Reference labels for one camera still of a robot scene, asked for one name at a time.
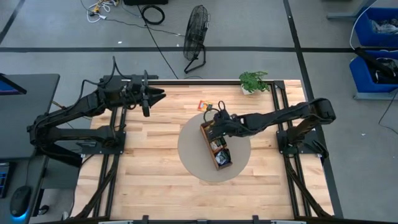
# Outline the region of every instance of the wooden box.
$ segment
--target wooden box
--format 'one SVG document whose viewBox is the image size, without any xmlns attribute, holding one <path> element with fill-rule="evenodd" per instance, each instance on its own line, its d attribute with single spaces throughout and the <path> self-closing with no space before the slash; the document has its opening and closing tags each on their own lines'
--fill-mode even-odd
<svg viewBox="0 0 398 224">
<path fill-rule="evenodd" d="M 209 139 L 207 138 L 207 131 L 208 131 L 209 125 L 210 125 L 212 122 L 213 122 L 213 121 L 208 121 L 208 122 L 205 122 L 205 123 L 201 124 L 201 125 L 200 125 L 200 131 L 201 131 L 203 137 L 205 138 L 207 148 L 209 149 L 210 156 L 211 156 L 211 158 L 213 159 L 213 162 L 214 162 L 214 165 L 216 166 L 216 169 L 217 169 L 217 170 L 220 170 L 220 169 L 224 169 L 225 167 L 229 167 L 229 166 L 232 165 L 233 163 L 232 163 L 232 160 L 231 160 L 231 154 L 229 153 L 229 149 L 227 148 L 226 141 L 225 141 L 225 139 L 224 139 L 223 136 L 220 136 L 219 138 L 217 138 L 217 139 L 214 140 L 214 141 L 218 141 L 218 140 L 221 141 L 221 142 L 222 142 L 222 145 L 218 146 L 216 149 L 213 149 L 213 148 L 211 147 L 211 143 L 212 143 L 213 141 L 209 141 Z M 220 166 L 220 165 L 218 164 L 217 160 L 216 160 L 216 155 L 217 155 L 219 152 L 221 152 L 221 151 L 225 151 L 225 152 L 228 153 L 228 155 L 229 155 L 229 162 L 228 162 L 228 163 L 225 163 L 225 164 L 223 164 L 223 165 Z"/>
</svg>

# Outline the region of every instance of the cable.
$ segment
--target cable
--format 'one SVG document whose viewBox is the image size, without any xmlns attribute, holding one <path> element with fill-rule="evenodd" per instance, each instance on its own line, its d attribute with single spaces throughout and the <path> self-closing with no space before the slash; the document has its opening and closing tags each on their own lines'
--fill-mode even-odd
<svg viewBox="0 0 398 224">
<path fill-rule="evenodd" d="M 122 9 L 124 9 L 126 12 L 132 14 L 133 16 L 136 16 L 136 17 L 138 17 L 138 18 L 141 18 L 140 15 L 137 15 L 137 14 L 135 14 L 135 13 L 133 13 L 133 12 L 128 11 L 128 10 L 124 7 L 124 1 L 122 1 L 121 5 L 122 5 Z"/>
<path fill-rule="evenodd" d="M 138 5 L 137 5 L 137 7 L 138 7 L 138 9 L 139 9 L 139 11 L 140 11 L 140 13 L 141 13 L 141 16 L 142 16 L 141 8 L 140 8 Z M 146 21 L 145 19 L 144 19 L 144 22 L 145 22 L 145 25 L 146 25 L 146 27 L 147 27 L 147 29 L 148 29 L 148 31 L 149 31 L 150 37 L 152 38 L 152 40 L 154 41 L 154 43 L 155 43 L 155 45 L 156 45 L 156 47 L 157 47 L 157 50 L 158 50 L 159 53 L 162 55 L 164 61 L 165 61 L 166 64 L 169 66 L 170 70 L 173 72 L 173 75 L 175 76 L 175 78 L 176 78 L 176 79 L 179 79 L 178 76 L 175 74 L 173 68 L 171 67 L 171 65 L 170 65 L 169 62 L 167 61 L 167 59 L 164 57 L 164 55 L 163 55 L 162 51 L 160 50 L 159 46 L 157 45 L 157 42 L 156 42 L 154 36 L 152 35 L 152 32 L 150 31 L 150 28 L 148 27 L 147 21 Z"/>
<path fill-rule="evenodd" d="M 75 129 L 69 122 L 67 122 L 67 125 L 69 125 L 70 128 Z"/>
<path fill-rule="evenodd" d="M 173 35 L 177 35 L 177 36 L 180 36 L 180 37 L 185 37 L 185 35 L 176 34 L 174 32 L 170 32 L 170 31 L 166 31 L 166 30 L 158 30 L 158 29 L 154 29 L 154 28 L 151 28 L 151 27 L 148 27 L 148 28 L 150 30 L 153 30 L 153 31 L 165 32 L 166 34 L 173 34 Z"/>
<path fill-rule="evenodd" d="M 219 111 L 218 109 L 216 109 L 216 108 L 210 108 L 210 109 L 206 110 L 206 111 L 204 112 L 204 114 L 203 114 L 203 120 L 205 121 L 205 123 L 207 122 L 207 120 L 206 120 L 206 114 L 207 114 L 207 112 L 212 111 L 212 110 L 217 111 L 217 113 L 220 112 L 220 111 Z"/>
<path fill-rule="evenodd" d="M 65 106 L 62 106 L 61 104 L 59 104 L 59 103 L 57 103 L 56 101 L 52 101 L 52 104 L 54 104 L 55 106 L 58 106 L 59 108 L 61 108 L 61 109 L 66 109 L 66 107 Z M 84 116 L 84 117 L 82 117 L 82 118 L 84 118 L 84 119 L 87 119 L 87 120 L 89 120 L 89 121 L 91 121 L 91 118 L 88 118 L 88 117 L 86 117 L 86 116 Z"/>
<path fill-rule="evenodd" d="M 80 175 L 80 171 L 81 171 L 81 168 L 83 167 L 83 165 L 84 165 L 89 159 L 91 159 L 93 156 L 94 156 L 94 154 L 90 155 L 89 157 L 87 157 L 87 159 L 85 159 L 85 160 L 81 163 L 81 166 L 80 166 L 80 169 L 79 169 L 79 173 L 78 173 L 78 175 L 77 175 L 78 177 L 79 177 L 79 175 Z M 70 211 L 69 211 L 69 214 L 68 214 L 68 218 L 72 215 L 72 210 L 73 210 L 73 208 L 74 208 L 74 206 L 75 206 L 76 188 L 77 188 L 77 185 L 76 185 L 75 189 L 73 190 L 72 205 L 71 205 L 71 207 L 70 207 Z"/>
<path fill-rule="evenodd" d="M 129 77 L 123 75 L 123 74 L 119 71 L 119 67 L 118 67 L 118 65 L 116 64 L 116 62 L 115 62 L 114 65 L 115 65 L 115 67 L 116 67 L 116 71 L 119 73 L 119 75 L 120 75 L 121 77 L 123 77 L 123 78 L 125 78 L 125 79 L 130 79 Z"/>
<path fill-rule="evenodd" d="M 133 16 L 136 16 L 136 17 L 138 17 L 138 18 L 142 18 L 140 15 L 137 15 L 137 14 L 131 12 L 131 11 L 128 11 L 123 5 L 124 5 L 124 3 L 123 3 L 123 1 L 122 1 L 121 7 L 122 7 L 123 10 L 125 10 L 126 12 L 132 14 Z M 134 26 L 134 25 L 135 25 L 135 26 L 137 26 L 137 27 L 146 29 L 146 27 L 142 27 L 142 26 L 139 26 L 139 25 L 137 25 L 137 24 L 127 24 L 127 23 L 125 23 L 125 24 L 126 24 L 126 25 L 129 25 L 129 26 Z M 166 30 L 158 30 L 158 29 L 154 29 L 154 28 L 151 28 L 151 27 L 149 27 L 149 28 L 150 28 L 151 30 L 153 30 L 153 31 L 164 32 L 164 33 L 166 33 L 166 34 L 173 34 L 173 35 L 176 35 L 176 36 L 185 37 L 184 35 L 176 34 L 176 33 L 174 33 L 174 32 L 170 32 L 170 31 L 166 31 Z"/>
<path fill-rule="evenodd" d="M 361 16 L 362 16 L 368 9 L 370 9 L 373 5 L 375 5 L 376 2 L 378 2 L 378 0 L 376 0 L 376 1 L 375 1 L 374 3 L 372 3 L 369 7 L 367 7 L 367 8 L 358 16 L 358 18 L 356 18 L 356 20 L 355 20 L 353 29 L 351 30 L 351 35 L 350 35 L 350 37 L 349 37 L 349 46 L 350 46 L 353 50 L 355 50 L 355 48 L 353 47 L 352 39 L 353 39 L 353 34 L 354 34 L 354 30 L 355 30 L 356 23 L 359 21 L 359 18 L 361 18 Z M 394 35 L 395 35 L 397 32 L 398 32 L 398 31 L 395 31 L 394 33 L 392 33 L 391 36 L 389 36 L 389 37 L 387 37 L 385 40 L 383 40 L 382 43 L 385 42 L 385 41 L 387 41 L 387 40 L 390 40 L 391 37 L 395 37 Z M 382 51 L 386 51 L 386 52 L 396 52 L 396 51 L 398 51 L 398 50 L 392 50 L 392 51 L 382 50 Z"/>
<path fill-rule="evenodd" d="M 87 12 L 91 12 L 91 11 L 90 11 L 89 9 L 87 9 L 87 7 L 83 4 L 83 1 L 82 1 L 82 0 L 80 0 L 80 3 L 81 3 L 81 5 L 86 9 Z M 123 7 L 123 4 L 122 4 L 122 8 L 123 8 L 126 12 L 128 12 L 128 13 L 134 15 L 134 16 L 137 16 L 138 18 L 141 18 L 141 16 L 138 16 L 137 14 L 132 13 L 132 12 L 128 11 L 126 8 L 124 8 L 124 7 Z M 108 18 L 105 18 L 104 20 L 105 20 L 105 21 L 114 21 L 114 22 L 122 23 L 122 24 L 125 24 L 125 25 L 127 25 L 127 26 L 136 26 L 136 27 L 139 27 L 139 28 L 142 28 L 142 29 L 146 29 L 146 28 L 147 28 L 147 26 L 140 26 L 140 25 L 137 25 L 137 24 L 129 24 L 129 23 L 127 23 L 127 22 L 119 21 L 119 20 L 117 20 L 117 19 L 108 19 Z M 184 35 L 177 34 L 177 33 L 170 32 L 170 31 L 166 31 L 166 30 L 159 30 L 159 29 L 154 29 L 154 28 L 151 28 L 151 27 L 148 27 L 148 28 L 151 29 L 151 30 L 153 30 L 153 31 L 157 31 L 157 32 L 164 32 L 164 33 L 166 33 L 166 34 L 172 34 L 172 35 L 176 35 L 176 36 L 180 36 L 180 37 L 185 37 Z"/>
<path fill-rule="evenodd" d="M 92 154 L 92 155 L 90 155 L 89 157 L 87 157 L 87 159 L 85 159 L 85 160 L 81 163 L 80 168 L 81 168 L 89 159 L 91 159 L 93 156 L 94 156 L 94 154 Z"/>
<path fill-rule="evenodd" d="M 97 3 L 91 5 L 88 9 L 91 9 L 92 7 L 97 6 L 100 9 L 103 8 L 106 12 L 110 12 L 111 11 L 111 7 L 109 7 L 109 5 L 113 5 L 113 4 L 110 3 L 110 2 L 104 2 L 104 0 L 102 0 L 101 2 L 98 1 Z M 94 15 L 99 15 L 99 18 L 94 20 L 94 21 L 91 21 L 90 20 L 90 16 L 89 16 L 89 12 L 93 13 Z M 90 10 L 86 10 L 86 16 L 87 16 L 87 21 L 90 22 L 90 23 L 95 23 L 95 22 L 100 21 L 101 19 L 106 18 L 106 17 L 102 16 L 100 13 L 93 12 L 93 11 L 90 11 Z"/>
<path fill-rule="evenodd" d="M 156 9 L 158 12 L 161 13 L 161 15 L 162 15 L 161 20 L 159 20 L 159 21 L 157 21 L 157 22 L 152 22 L 152 21 L 148 20 L 148 19 L 144 16 L 146 10 L 148 10 L 148 9 L 150 9 L 150 8 Z M 164 11 L 163 11 L 160 7 L 155 6 L 155 5 L 146 5 L 146 6 L 144 6 L 144 7 L 142 8 L 142 10 L 140 10 L 140 12 L 141 12 L 141 17 L 143 18 L 143 20 L 144 20 L 146 23 L 150 24 L 150 25 L 160 25 L 160 24 L 164 21 L 164 19 L 166 18 L 165 14 L 164 14 Z"/>
<path fill-rule="evenodd" d="M 29 176 L 29 165 L 30 165 L 30 162 L 31 162 L 32 158 L 33 158 L 33 156 L 29 158 L 29 160 L 27 162 L 27 165 L 26 165 L 25 185 L 27 185 L 27 178 Z"/>
<path fill-rule="evenodd" d="M 110 78 L 108 79 L 108 81 L 106 81 L 106 83 L 101 83 L 101 82 L 95 83 L 95 82 L 92 82 L 92 81 L 89 81 L 89 80 L 83 80 L 83 81 L 81 82 L 81 88 L 80 88 L 79 97 L 78 97 L 78 99 L 76 100 L 76 102 L 75 102 L 71 107 L 69 107 L 69 108 L 67 109 L 67 112 L 69 112 L 70 110 L 72 110 L 72 109 L 79 103 L 79 101 L 81 100 L 81 97 L 83 96 L 83 90 L 84 90 L 84 87 L 85 87 L 85 82 L 88 82 L 88 83 L 90 83 L 90 84 L 92 84 L 92 85 L 96 85 L 96 86 L 102 85 L 102 84 L 103 84 L 104 86 L 106 86 L 106 85 L 111 81 L 111 79 L 112 79 L 113 76 L 114 76 L 115 68 L 117 68 L 116 59 L 115 59 L 114 56 L 112 56 L 112 60 L 113 60 L 113 68 L 112 68 L 111 76 L 110 76 Z"/>
<path fill-rule="evenodd" d="M 349 45 L 351 46 L 351 48 L 352 48 L 353 50 L 355 50 L 355 48 L 353 47 L 352 39 L 353 39 L 353 34 L 354 34 L 354 29 L 355 29 L 356 23 L 359 21 L 359 18 L 361 18 L 361 16 L 362 16 L 368 9 L 370 9 L 377 1 L 378 1 L 378 0 L 376 0 L 373 4 L 371 4 L 369 7 L 367 7 L 367 8 L 358 16 L 358 18 L 356 18 L 356 20 L 355 20 L 353 29 L 351 30 L 351 35 L 350 35 L 350 37 L 349 37 Z"/>
<path fill-rule="evenodd" d="M 398 132 L 397 132 L 396 130 L 394 130 L 394 129 L 388 127 L 388 126 L 382 125 L 382 124 L 381 124 L 381 121 L 383 120 L 383 118 L 384 118 L 384 116 L 386 115 L 387 111 L 390 109 L 392 102 L 394 102 L 394 100 L 395 100 L 395 98 L 396 98 L 396 96 L 397 96 L 397 93 L 398 93 L 398 89 L 396 89 L 396 93 L 394 94 L 394 97 L 392 97 L 392 100 L 391 100 L 390 103 L 388 104 L 388 107 L 387 107 L 386 111 L 384 112 L 384 114 L 381 116 L 381 118 L 380 118 L 380 120 L 379 120 L 379 125 L 380 125 L 380 126 L 382 126 L 383 128 L 388 128 L 388 129 L 390 129 L 391 131 L 393 131 L 393 132 L 396 133 L 396 134 L 398 134 Z"/>
</svg>

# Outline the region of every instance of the blue bin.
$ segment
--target blue bin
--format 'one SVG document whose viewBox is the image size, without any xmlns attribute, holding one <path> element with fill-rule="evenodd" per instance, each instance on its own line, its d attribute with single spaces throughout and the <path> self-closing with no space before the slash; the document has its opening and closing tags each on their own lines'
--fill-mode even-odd
<svg viewBox="0 0 398 224">
<path fill-rule="evenodd" d="M 376 58 L 393 58 L 398 60 L 398 52 L 386 51 L 366 51 Z M 373 82 L 366 62 L 361 57 L 356 57 L 350 64 L 349 68 L 353 74 L 356 89 L 360 93 L 389 93 L 398 88 L 398 84 L 376 84 Z"/>
<path fill-rule="evenodd" d="M 389 19 L 398 19 L 398 9 L 394 8 L 370 8 L 355 25 L 355 31 L 359 42 L 363 46 L 398 47 L 397 34 L 378 34 L 373 31 L 372 23 Z"/>
</svg>

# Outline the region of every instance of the white cable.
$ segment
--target white cable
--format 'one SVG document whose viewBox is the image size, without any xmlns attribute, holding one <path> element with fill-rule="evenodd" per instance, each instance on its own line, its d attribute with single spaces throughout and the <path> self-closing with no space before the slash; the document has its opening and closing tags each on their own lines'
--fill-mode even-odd
<svg viewBox="0 0 398 224">
<path fill-rule="evenodd" d="M 358 18 L 356 18 L 353 29 L 351 30 L 351 36 L 349 37 L 349 45 L 351 46 L 351 48 L 353 50 L 355 50 L 355 48 L 353 47 L 353 44 L 351 43 L 352 39 L 353 39 L 353 34 L 354 34 L 354 29 L 356 26 L 356 23 L 359 21 L 359 18 L 361 18 L 361 16 L 368 10 L 370 9 L 378 0 L 376 0 L 374 3 L 372 3 L 369 7 L 367 7 L 359 16 Z"/>
<path fill-rule="evenodd" d="M 113 6 L 114 4 L 110 3 L 110 2 L 101 2 L 101 6 L 99 6 L 98 2 L 97 2 L 97 3 L 93 4 L 93 5 L 91 5 L 88 9 L 91 9 L 92 7 L 98 6 L 100 9 L 103 8 L 106 12 L 110 12 L 111 11 L 111 7 L 109 5 Z M 90 23 L 95 23 L 95 22 L 100 21 L 101 19 L 106 19 L 106 16 L 102 16 L 101 14 L 94 12 L 94 14 L 98 15 L 99 18 L 96 19 L 96 20 L 91 21 L 90 20 L 90 16 L 89 16 L 88 13 L 89 13 L 89 11 L 86 11 L 87 21 L 90 22 Z"/>
</svg>

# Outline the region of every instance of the fan stand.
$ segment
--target fan stand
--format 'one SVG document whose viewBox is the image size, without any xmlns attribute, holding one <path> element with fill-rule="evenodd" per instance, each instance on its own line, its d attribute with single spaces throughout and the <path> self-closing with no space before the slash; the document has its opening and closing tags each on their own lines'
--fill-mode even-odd
<svg viewBox="0 0 398 224">
<path fill-rule="evenodd" d="M 195 69 L 197 69 L 197 68 L 200 68 L 200 67 L 202 67 L 202 66 L 204 66 L 204 65 L 206 64 L 206 47 L 205 47 L 203 44 L 201 44 L 201 48 L 203 49 L 203 63 L 202 63 L 201 65 L 196 66 L 195 68 L 188 69 L 189 66 L 191 66 L 191 64 L 192 64 L 195 60 L 198 60 L 198 59 L 199 59 L 198 57 L 193 58 L 193 59 L 191 60 L 191 62 L 185 67 L 185 69 L 184 69 L 185 74 L 188 74 L 188 72 L 191 72 L 191 71 L 193 71 L 193 70 L 195 70 Z"/>
</svg>

